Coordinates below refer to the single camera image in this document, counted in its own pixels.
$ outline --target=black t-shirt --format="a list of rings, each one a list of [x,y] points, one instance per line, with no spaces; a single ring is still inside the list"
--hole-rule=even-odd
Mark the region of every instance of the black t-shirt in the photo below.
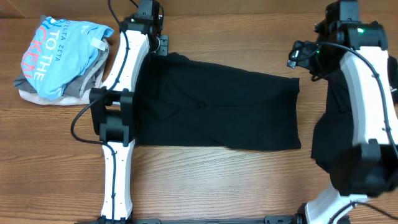
[[[299,149],[299,91],[298,78],[152,54],[137,81],[137,143]]]

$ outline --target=black garment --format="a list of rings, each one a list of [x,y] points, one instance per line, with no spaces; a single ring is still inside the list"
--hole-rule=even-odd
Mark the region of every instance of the black garment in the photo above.
[[[299,149],[298,78],[150,55],[135,94],[141,145]]]
[[[397,60],[390,57],[388,71],[393,88],[398,88],[397,69]],[[397,101],[395,94],[394,92],[394,102]],[[338,154],[352,149],[353,133],[354,121],[348,86],[340,72],[329,80],[326,113],[315,126],[311,158],[315,159],[322,169],[330,172]]]

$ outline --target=wooden table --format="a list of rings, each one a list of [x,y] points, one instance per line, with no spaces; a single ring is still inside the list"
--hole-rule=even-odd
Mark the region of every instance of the wooden table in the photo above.
[[[293,214],[301,203],[327,188],[328,175],[310,158],[315,123],[325,110],[327,82],[310,81],[304,69],[286,67],[295,40],[315,40],[318,14],[247,14],[166,17],[170,51],[192,60],[213,62],[284,77],[300,77],[297,118],[301,150],[257,152],[222,147],[138,147],[134,152],[131,192],[134,218],[163,220],[261,218]],[[390,54],[398,56],[397,12],[362,14],[382,23]],[[76,18],[111,26],[112,17]],[[94,220],[104,194],[100,147],[70,135],[70,123],[82,106],[39,106],[19,97],[12,81],[20,71],[37,19],[0,20],[0,223],[64,224]],[[113,63],[118,35],[111,38]],[[78,134],[97,139],[91,116]],[[398,214],[398,192],[372,200]],[[393,223],[359,207],[355,223]]]

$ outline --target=gray cloth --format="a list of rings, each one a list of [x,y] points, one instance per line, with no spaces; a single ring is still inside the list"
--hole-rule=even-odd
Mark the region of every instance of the gray cloth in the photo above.
[[[40,22],[36,29],[40,27],[45,18],[47,18],[47,16],[41,15]],[[76,77],[67,83],[67,86],[63,92],[63,96],[74,96],[81,98],[86,90],[95,86],[95,81],[98,75],[101,73],[100,68],[105,64],[106,59],[109,56],[109,44],[105,39],[102,41],[106,43],[105,51],[98,49],[99,54],[95,61],[90,65],[90,67],[87,68],[86,72],[82,76]],[[28,93],[37,93],[35,88],[33,88],[33,86],[26,80],[22,69],[19,76],[14,80],[14,87]]]

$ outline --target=wood plank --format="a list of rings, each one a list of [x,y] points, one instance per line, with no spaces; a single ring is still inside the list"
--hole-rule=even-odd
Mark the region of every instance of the wood plank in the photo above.
[[[313,83],[305,70],[285,65],[295,40],[315,39],[312,24],[322,17],[322,13],[306,13],[166,19],[164,33],[170,36],[171,52],[192,60],[301,78],[297,117],[302,149],[256,152],[222,147],[138,147],[131,185],[134,218],[291,214],[327,187],[328,175],[310,158],[313,127],[325,110],[327,83]],[[384,24],[390,53],[398,55],[396,13],[364,13],[363,18]],[[111,17],[90,20],[117,29]],[[93,220],[103,203],[104,162],[98,146],[76,142],[70,136],[70,123],[82,106],[34,105],[20,99],[11,85],[36,22],[0,21],[7,31],[0,32],[0,223]],[[111,43],[107,71],[118,48],[118,36],[114,35]],[[89,114],[79,120],[78,134],[96,139]],[[385,194],[372,203],[397,214],[397,196],[398,192]],[[352,216],[355,223],[392,223],[363,207]]]
[[[21,14],[9,0],[0,1],[0,18],[21,18]]]
[[[26,17],[41,14],[55,17],[110,16],[105,1],[97,0],[10,0]],[[159,0],[168,16],[256,14],[256,13],[308,13],[323,12],[335,0]],[[130,15],[136,12],[131,2],[113,1],[117,14]],[[394,12],[398,7],[395,0],[360,0],[362,12]]]

